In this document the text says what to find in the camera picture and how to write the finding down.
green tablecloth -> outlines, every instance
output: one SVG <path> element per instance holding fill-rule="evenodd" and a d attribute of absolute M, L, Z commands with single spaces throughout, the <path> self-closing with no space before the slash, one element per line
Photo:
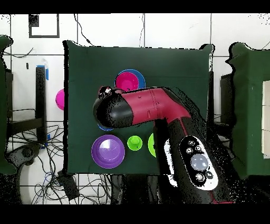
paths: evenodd
<path fill-rule="evenodd" d="M 178 87 L 199 107 L 206 118 L 211 44 L 202 50 L 104 48 L 77 46 L 64 42 L 65 74 L 68 73 L 68 136 L 67 171 L 69 173 L 159 174 L 158 163 L 147 147 L 153 122 L 106 132 L 96 124 L 92 107 L 101 86 L 113 86 L 119 72 L 125 69 L 140 71 L 146 86 Z M 123 162 L 114 169 L 103 169 L 91 156 L 94 141 L 105 134 L 119 137 L 125 145 Z M 127 140 L 138 135 L 143 146 L 138 151 L 127 147 Z"/>
<path fill-rule="evenodd" d="M 270 51 L 236 43 L 228 62 L 233 66 L 235 86 L 234 167 L 242 179 L 270 175 L 270 159 L 262 153 L 262 92 L 263 81 L 270 80 Z"/>

blue tape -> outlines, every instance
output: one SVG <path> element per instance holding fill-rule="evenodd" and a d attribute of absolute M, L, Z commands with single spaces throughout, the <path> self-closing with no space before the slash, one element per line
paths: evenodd
<path fill-rule="evenodd" d="M 51 134 L 47 134 L 47 141 L 50 140 L 50 139 L 51 139 Z M 48 146 L 48 142 L 45 142 L 44 145 L 45 145 L 45 146 L 42 146 L 42 147 L 41 147 L 42 150 L 45 149 L 45 147 Z"/>
<path fill-rule="evenodd" d="M 49 80 L 49 69 L 46 69 L 46 79 Z"/>

white tile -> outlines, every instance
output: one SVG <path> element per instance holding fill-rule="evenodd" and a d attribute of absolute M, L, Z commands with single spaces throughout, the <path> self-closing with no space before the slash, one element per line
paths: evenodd
<path fill-rule="evenodd" d="M 109 187 L 108 195 L 111 196 L 111 187 Z M 105 190 L 102 186 L 86 186 L 80 187 L 80 204 L 110 204 L 111 200 L 107 197 Z"/>
<path fill-rule="evenodd" d="M 55 103 L 56 94 L 64 88 L 63 64 L 64 56 L 12 58 L 13 109 L 35 108 L 36 66 L 45 65 L 45 68 L 49 69 L 49 80 L 46 80 L 47 120 L 64 120 L 63 110 L 60 110 Z M 19 114 L 29 115 L 28 111 L 20 111 Z"/>
<path fill-rule="evenodd" d="M 146 13 L 146 46 L 199 49 L 210 43 L 210 13 Z"/>
<path fill-rule="evenodd" d="M 47 122 L 47 134 L 50 134 L 51 140 L 49 142 L 62 144 L 64 135 L 63 122 Z"/>
<path fill-rule="evenodd" d="M 269 23 L 261 13 L 213 13 L 212 44 L 214 55 L 229 55 L 234 42 L 246 43 L 250 48 L 262 49 L 270 41 Z"/>
<path fill-rule="evenodd" d="M 55 32 L 55 22 L 52 27 L 47 27 L 50 20 L 46 22 L 46 17 L 48 16 L 40 14 L 40 26 L 32 28 L 36 33 L 48 35 Z M 11 37 L 14 40 L 12 53 L 27 54 L 34 48 L 31 54 L 64 54 L 62 41 L 77 40 L 77 23 L 73 14 L 59 15 L 59 33 L 60 38 L 29 38 L 28 15 L 15 15 L 12 18 Z"/>
<path fill-rule="evenodd" d="M 58 197 L 52 189 L 48 189 L 48 195 L 45 196 L 43 196 L 42 191 L 43 189 L 40 186 L 36 188 L 34 186 L 21 186 L 20 192 L 23 204 L 43 204 L 43 199 L 44 204 L 61 204 L 59 200 L 53 200 L 58 199 Z M 62 204 L 78 204 L 79 198 L 75 199 L 76 202 L 74 199 L 69 202 L 65 192 L 61 188 L 57 187 L 55 192 L 58 194 L 59 198 L 62 198 Z"/>
<path fill-rule="evenodd" d="M 0 14 L 0 35 L 11 36 L 10 30 L 10 15 L 9 14 Z M 5 49 L 5 52 L 10 53 L 10 47 Z"/>
<path fill-rule="evenodd" d="M 30 131 L 34 132 L 34 134 L 36 135 L 36 129 L 30 130 Z M 30 131 L 26 131 L 24 133 L 24 137 L 31 141 L 36 141 L 37 138 Z M 13 135 L 13 138 L 10 137 L 8 140 L 7 152 L 11 152 L 12 150 L 15 150 L 16 148 L 19 148 L 20 146 L 28 144 L 28 142 L 24 139 L 24 137 L 21 133 Z"/>
<path fill-rule="evenodd" d="M 95 46 L 139 47 L 143 28 L 142 13 L 79 14 L 78 22 L 83 35 Z M 80 26 L 78 29 L 79 44 L 90 46 L 82 36 Z"/>
<path fill-rule="evenodd" d="M 270 132 L 262 131 L 262 153 L 270 156 Z"/>
<path fill-rule="evenodd" d="M 55 175 L 57 176 L 58 171 L 63 170 L 64 154 L 63 151 L 61 151 L 61 149 L 63 149 L 62 145 L 63 145 L 62 143 L 49 141 L 48 150 L 40 149 L 38 156 L 43 162 L 43 168 L 45 172 L 50 173 L 51 169 L 52 171 L 54 171 L 55 169 Z M 55 164 L 55 168 L 53 162 L 52 161 L 50 162 L 48 152 Z M 32 165 L 23 166 L 20 178 L 20 185 L 36 185 L 36 184 L 46 185 L 47 180 L 50 181 L 51 176 L 49 176 L 47 180 L 45 180 L 45 176 L 47 176 L 48 174 L 45 174 L 45 172 L 43 171 L 42 163 L 39 160 L 39 158 L 36 157 Z M 78 175 L 77 174 L 74 175 L 74 178 L 76 184 L 78 184 Z"/>
<path fill-rule="evenodd" d="M 263 82 L 263 105 L 270 106 L 270 81 Z"/>
<path fill-rule="evenodd" d="M 262 130 L 270 131 L 270 106 L 263 106 Z"/>
<path fill-rule="evenodd" d="M 213 58 L 213 72 L 214 72 L 214 112 L 221 114 L 221 101 L 220 101 L 220 79 L 221 76 L 232 73 L 232 68 L 225 61 L 228 58 Z"/>
<path fill-rule="evenodd" d="M 99 183 L 105 185 L 104 181 L 100 180 L 100 176 L 98 174 L 79 174 L 79 185 L 80 186 L 98 186 Z"/>
<path fill-rule="evenodd" d="M 9 55 L 3 55 L 2 56 L 6 69 L 11 69 L 11 57 Z"/>

bowl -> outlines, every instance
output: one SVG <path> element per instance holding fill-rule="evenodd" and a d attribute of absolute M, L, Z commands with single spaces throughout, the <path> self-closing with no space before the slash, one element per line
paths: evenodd
<path fill-rule="evenodd" d="M 117 75 L 115 79 L 115 87 L 124 91 L 136 90 L 139 87 L 137 76 L 131 72 L 123 72 Z"/>
<path fill-rule="evenodd" d="M 64 110 L 64 102 L 65 102 L 65 93 L 64 89 L 61 89 L 55 97 L 56 105 L 61 109 Z"/>
<path fill-rule="evenodd" d="M 93 143 L 91 154 L 98 166 L 112 169 L 122 163 L 125 150 L 119 138 L 114 135 L 103 135 Z"/>
<path fill-rule="evenodd" d="M 146 87 L 146 81 L 145 81 L 143 75 L 139 71 L 137 71 L 135 69 L 126 69 L 126 70 L 121 71 L 119 74 L 122 74 L 124 72 L 131 72 L 132 74 L 134 74 L 138 78 L 138 80 L 139 80 L 138 89 L 145 89 L 145 87 Z"/>

purple plate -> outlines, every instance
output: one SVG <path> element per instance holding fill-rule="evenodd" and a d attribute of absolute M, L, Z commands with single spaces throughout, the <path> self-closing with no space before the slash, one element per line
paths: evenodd
<path fill-rule="evenodd" d="M 112 169 L 119 166 L 124 159 L 124 144 L 114 135 L 103 135 L 95 140 L 91 154 L 98 166 Z"/>

